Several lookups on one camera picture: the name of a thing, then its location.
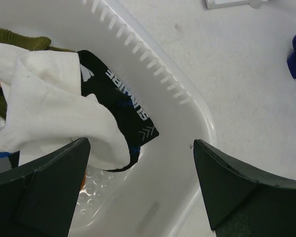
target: white table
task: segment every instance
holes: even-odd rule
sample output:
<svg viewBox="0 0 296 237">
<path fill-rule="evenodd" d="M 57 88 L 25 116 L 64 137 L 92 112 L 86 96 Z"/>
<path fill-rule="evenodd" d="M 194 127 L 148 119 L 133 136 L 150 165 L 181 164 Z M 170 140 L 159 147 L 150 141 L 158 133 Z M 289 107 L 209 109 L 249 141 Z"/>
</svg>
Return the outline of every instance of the white table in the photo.
<svg viewBox="0 0 296 237">
<path fill-rule="evenodd" d="M 120 0 L 208 102 L 219 149 L 296 179 L 296 0 L 207 10 L 205 0 Z M 214 237 L 203 199 L 179 237 Z"/>
</svg>

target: white object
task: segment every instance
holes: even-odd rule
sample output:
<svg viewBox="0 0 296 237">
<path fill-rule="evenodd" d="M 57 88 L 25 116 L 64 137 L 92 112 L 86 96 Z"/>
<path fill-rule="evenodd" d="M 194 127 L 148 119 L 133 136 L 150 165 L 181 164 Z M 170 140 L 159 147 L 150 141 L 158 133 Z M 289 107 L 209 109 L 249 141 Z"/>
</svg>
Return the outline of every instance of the white object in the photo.
<svg viewBox="0 0 296 237">
<path fill-rule="evenodd" d="M 259 8 L 264 2 L 268 0 L 206 0 L 208 9 L 238 6 L 249 4 L 253 8 Z"/>
<path fill-rule="evenodd" d="M 271 0 L 259 10 L 207 10 L 198 0 L 120 2 L 204 95 L 218 148 L 296 179 L 296 80 L 286 62 L 296 35 L 296 0 Z M 178 237 L 211 236 L 201 198 Z"/>
<path fill-rule="evenodd" d="M 87 137 L 90 165 L 111 170 L 129 164 L 128 145 L 113 115 L 96 99 L 80 95 L 77 53 L 38 51 L 12 58 L 8 52 L 15 55 L 17 47 L 0 44 L 0 49 L 4 55 L 0 54 L 0 76 L 5 70 L 12 71 L 7 65 L 15 64 L 13 77 L 3 77 L 4 82 L 11 82 L 11 88 L 6 125 L 0 131 L 0 152 L 23 154 L 24 147 L 31 149 L 31 142 L 43 140 L 48 154 L 70 138 Z M 32 160 L 40 157 L 32 151 Z"/>
<path fill-rule="evenodd" d="M 87 169 L 69 236 L 175 236 L 201 197 L 190 146 L 194 139 L 216 145 L 211 113 L 195 86 L 115 0 L 1 0 L 0 27 L 93 52 L 160 132 L 131 170 Z"/>
</svg>

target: white surface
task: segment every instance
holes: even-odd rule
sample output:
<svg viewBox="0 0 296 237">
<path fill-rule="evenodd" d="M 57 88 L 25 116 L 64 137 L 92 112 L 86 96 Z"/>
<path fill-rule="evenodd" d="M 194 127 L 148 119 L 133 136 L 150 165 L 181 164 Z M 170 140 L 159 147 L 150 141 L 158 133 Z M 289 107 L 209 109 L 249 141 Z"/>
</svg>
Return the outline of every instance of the white surface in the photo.
<svg viewBox="0 0 296 237">
<path fill-rule="evenodd" d="M 296 179 L 296 80 L 286 64 L 296 0 L 207 10 L 200 0 L 120 0 L 207 100 L 218 148 Z M 178 237 L 211 237 L 201 199 Z"/>
<path fill-rule="evenodd" d="M 211 114 L 195 86 L 115 0 L 1 0 L 0 27 L 94 52 L 160 132 L 128 172 L 112 179 L 88 169 L 69 236 L 174 236 L 200 197 L 190 146 L 196 138 L 216 145 Z"/>
<path fill-rule="evenodd" d="M 208 9 L 238 6 L 243 4 L 249 4 L 253 8 L 259 8 L 267 1 L 268 0 L 206 0 L 206 4 Z"/>
</svg>

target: black sock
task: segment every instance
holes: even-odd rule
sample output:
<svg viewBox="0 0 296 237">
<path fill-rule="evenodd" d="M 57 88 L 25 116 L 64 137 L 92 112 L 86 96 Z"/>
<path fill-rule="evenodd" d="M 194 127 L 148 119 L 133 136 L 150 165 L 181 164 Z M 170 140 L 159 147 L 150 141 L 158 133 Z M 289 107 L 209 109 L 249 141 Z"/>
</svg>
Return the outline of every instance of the black sock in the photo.
<svg viewBox="0 0 296 237">
<path fill-rule="evenodd" d="M 115 117 L 128 144 L 131 159 L 129 165 L 110 171 L 127 170 L 138 161 L 140 147 L 157 137 L 159 132 L 136 99 L 100 59 L 87 50 L 79 51 L 78 54 L 82 65 L 81 95 L 96 95 L 99 103 Z"/>
</svg>

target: white plastic basket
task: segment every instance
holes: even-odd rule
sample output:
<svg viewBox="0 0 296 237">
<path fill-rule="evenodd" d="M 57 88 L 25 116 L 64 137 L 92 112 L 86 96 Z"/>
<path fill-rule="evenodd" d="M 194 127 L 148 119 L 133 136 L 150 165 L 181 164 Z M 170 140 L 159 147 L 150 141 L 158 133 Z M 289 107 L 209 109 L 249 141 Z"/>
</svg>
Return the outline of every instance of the white plastic basket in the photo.
<svg viewBox="0 0 296 237">
<path fill-rule="evenodd" d="M 93 52 L 160 132 L 131 170 L 88 167 L 69 236 L 175 236 L 201 195 L 191 145 L 194 139 L 216 145 L 199 91 L 116 0 L 0 0 L 0 28 Z"/>
</svg>

